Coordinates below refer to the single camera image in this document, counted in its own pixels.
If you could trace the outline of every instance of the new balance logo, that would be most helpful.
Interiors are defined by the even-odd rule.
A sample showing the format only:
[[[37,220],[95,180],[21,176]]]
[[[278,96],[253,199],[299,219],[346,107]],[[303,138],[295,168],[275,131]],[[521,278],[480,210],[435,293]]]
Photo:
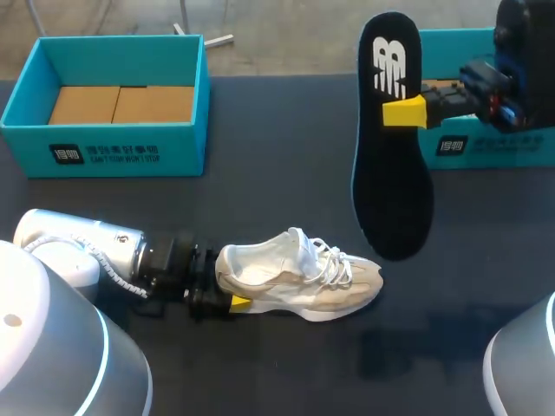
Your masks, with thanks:
[[[395,98],[406,97],[407,91],[400,80],[405,77],[405,48],[398,41],[374,39],[374,66],[380,70],[374,75],[374,88]]]

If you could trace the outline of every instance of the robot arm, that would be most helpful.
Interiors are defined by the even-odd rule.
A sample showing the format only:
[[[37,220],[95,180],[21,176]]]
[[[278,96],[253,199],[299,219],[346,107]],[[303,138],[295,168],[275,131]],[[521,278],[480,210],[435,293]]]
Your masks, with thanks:
[[[215,283],[218,252],[202,250],[187,234],[153,233],[45,210],[28,211],[14,244],[95,300],[98,284],[116,283],[140,302],[185,302],[195,318],[225,316],[249,300]]]
[[[555,126],[554,21],[553,0],[502,0],[493,65],[471,61],[460,69],[462,85],[424,85],[413,99],[384,104],[384,126],[434,128],[469,114],[504,133]]]

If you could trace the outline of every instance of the shoelace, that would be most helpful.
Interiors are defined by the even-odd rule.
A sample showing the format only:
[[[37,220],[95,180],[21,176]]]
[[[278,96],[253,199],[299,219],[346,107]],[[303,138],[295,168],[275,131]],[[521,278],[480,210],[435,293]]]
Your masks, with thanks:
[[[318,255],[323,254],[326,256],[326,263],[317,276],[304,281],[312,283],[321,280],[322,284],[328,284],[329,286],[350,284],[353,280],[353,272],[351,271],[349,260],[346,258],[347,255],[337,247],[329,247],[321,238],[311,238],[310,242],[316,246],[316,253]],[[339,272],[341,264],[343,265],[343,270]]]

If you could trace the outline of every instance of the cardboard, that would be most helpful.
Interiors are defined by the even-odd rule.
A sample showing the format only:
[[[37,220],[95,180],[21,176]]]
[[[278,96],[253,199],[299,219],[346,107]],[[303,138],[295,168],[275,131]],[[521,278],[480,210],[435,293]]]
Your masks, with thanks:
[[[437,87],[437,88],[441,88],[441,87],[451,87],[451,85],[453,83],[456,83],[457,85],[460,85],[460,81],[459,80],[425,80],[423,81],[424,84],[429,85],[430,87]]]
[[[119,87],[62,87],[49,124],[109,124]]]
[[[114,124],[190,122],[194,87],[121,88]]]

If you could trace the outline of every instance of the shoe sole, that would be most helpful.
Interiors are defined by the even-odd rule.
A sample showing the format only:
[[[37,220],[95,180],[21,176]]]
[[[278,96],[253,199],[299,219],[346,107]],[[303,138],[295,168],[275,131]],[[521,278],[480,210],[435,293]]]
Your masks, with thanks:
[[[321,311],[321,310],[311,310],[304,308],[300,305],[290,305],[283,302],[273,302],[273,301],[257,301],[253,300],[251,306],[248,309],[242,310],[241,314],[265,314],[266,312],[272,312],[272,310],[285,310],[287,312],[292,312],[296,315],[301,316],[306,321],[310,322],[326,322],[333,321],[334,319],[342,318],[346,315],[355,313],[357,310],[362,309],[371,303],[375,297],[369,298],[363,303],[359,303],[355,306],[345,309],[339,309],[334,311]]]
[[[421,39],[412,20],[388,12],[364,27],[358,50],[359,122],[351,197],[358,223],[374,251],[404,260],[425,244],[434,188],[415,127],[382,126],[382,104],[397,100],[375,87],[374,41],[398,41],[405,51],[406,98],[421,92]]]

